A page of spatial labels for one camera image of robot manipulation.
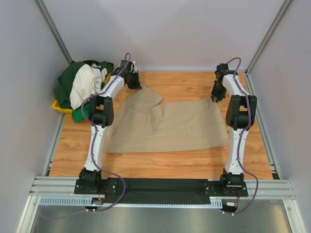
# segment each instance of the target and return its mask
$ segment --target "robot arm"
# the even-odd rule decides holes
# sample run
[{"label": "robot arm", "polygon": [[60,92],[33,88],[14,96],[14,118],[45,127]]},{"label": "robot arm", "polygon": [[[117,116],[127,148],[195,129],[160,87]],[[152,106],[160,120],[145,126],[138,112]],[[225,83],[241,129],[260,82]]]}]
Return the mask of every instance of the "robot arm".
[{"label": "robot arm", "polygon": [[93,160],[98,166],[102,165],[104,141],[109,126],[112,125],[114,120],[113,99],[125,84],[127,84],[129,89],[141,89],[135,62],[129,62],[123,72],[119,74],[126,64],[127,61],[123,60],[120,67],[112,73],[109,82],[100,94],[89,100],[88,118],[93,122],[91,126],[91,141],[86,163],[80,172],[79,179],[76,181],[75,194],[104,193],[101,171],[93,163]]},{"label": "robot arm", "polygon": [[226,91],[228,91],[231,97],[226,113],[226,124],[230,127],[229,156],[224,173],[221,176],[221,181],[228,187],[241,187],[243,183],[243,170],[238,162],[238,151],[239,161],[243,165],[244,149],[249,129],[244,131],[241,140],[239,139],[249,121],[246,98],[249,100],[251,126],[255,121],[257,98],[256,96],[249,95],[243,88],[238,74],[236,73],[234,77],[234,71],[228,69],[228,64],[218,65],[215,74],[216,81],[211,93],[212,100],[216,102],[221,101],[225,98]]}]

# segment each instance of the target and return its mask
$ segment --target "green garment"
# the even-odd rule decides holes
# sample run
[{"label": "green garment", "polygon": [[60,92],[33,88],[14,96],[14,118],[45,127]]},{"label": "green garment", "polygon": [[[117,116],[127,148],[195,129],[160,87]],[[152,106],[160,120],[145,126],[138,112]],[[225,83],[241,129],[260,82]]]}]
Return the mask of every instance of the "green garment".
[{"label": "green garment", "polygon": [[[106,68],[108,74],[111,73],[114,69],[113,64],[109,62],[96,62],[96,61],[74,62],[73,61],[59,76],[57,86],[54,89],[55,98],[61,108],[67,108],[67,109],[71,108],[69,97],[70,97],[70,93],[72,90],[72,84],[79,69],[85,64],[89,65],[90,67],[97,68],[100,71]],[[84,105],[84,113],[86,116],[88,116],[88,103]],[[75,109],[72,112],[72,119],[74,122],[80,122],[84,120],[82,113],[81,113],[81,107]]]},{"label": "green garment", "polygon": [[[83,106],[83,112],[87,117],[88,117],[88,106],[89,106],[88,102]],[[73,122],[80,122],[84,120],[81,107],[72,111],[72,119],[73,119]]]}]

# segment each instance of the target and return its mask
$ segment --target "white wall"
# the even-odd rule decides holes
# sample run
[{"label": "white wall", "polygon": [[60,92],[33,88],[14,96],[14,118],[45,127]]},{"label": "white wall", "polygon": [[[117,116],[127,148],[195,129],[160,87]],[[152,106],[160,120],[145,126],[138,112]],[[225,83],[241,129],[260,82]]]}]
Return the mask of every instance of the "white wall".
[{"label": "white wall", "polygon": [[295,0],[251,72],[279,172],[311,232],[311,1]]},{"label": "white wall", "polygon": [[33,0],[2,0],[0,30],[0,231],[11,233],[48,158],[52,88],[67,64]]},{"label": "white wall", "polygon": [[283,0],[44,0],[73,60],[145,70],[246,69]]}]

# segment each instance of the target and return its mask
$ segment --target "khaki fabric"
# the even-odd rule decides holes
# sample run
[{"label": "khaki fabric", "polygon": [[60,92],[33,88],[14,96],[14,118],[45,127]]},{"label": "khaki fabric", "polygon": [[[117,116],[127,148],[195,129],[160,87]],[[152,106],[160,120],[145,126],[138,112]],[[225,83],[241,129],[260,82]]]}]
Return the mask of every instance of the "khaki fabric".
[{"label": "khaki fabric", "polygon": [[201,150],[229,145],[220,109],[211,100],[160,104],[162,97],[143,86],[115,115],[107,153]]}]

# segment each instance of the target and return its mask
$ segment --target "wooden table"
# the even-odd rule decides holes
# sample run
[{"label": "wooden table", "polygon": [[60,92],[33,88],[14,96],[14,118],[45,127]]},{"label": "wooden table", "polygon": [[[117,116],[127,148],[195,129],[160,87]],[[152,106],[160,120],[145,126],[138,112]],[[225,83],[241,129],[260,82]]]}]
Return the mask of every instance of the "wooden table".
[{"label": "wooden table", "polygon": [[[214,72],[140,72],[140,83],[164,97],[161,103],[210,98]],[[240,81],[246,87],[240,74]],[[122,89],[114,99],[115,112],[136,90]],[[225,119],[230,97],[218,105]],[[74,123],[66,116],[50,176],[79,176],[90,144],[90,124]],[[126,178],[218,179],[227,161],[229,147],[162,153],[103,153],[102,166]],[[257,122],[246,141],[244,167],[259,179],[272,179]],[[253,177],[245,174],[246,179]]]}]

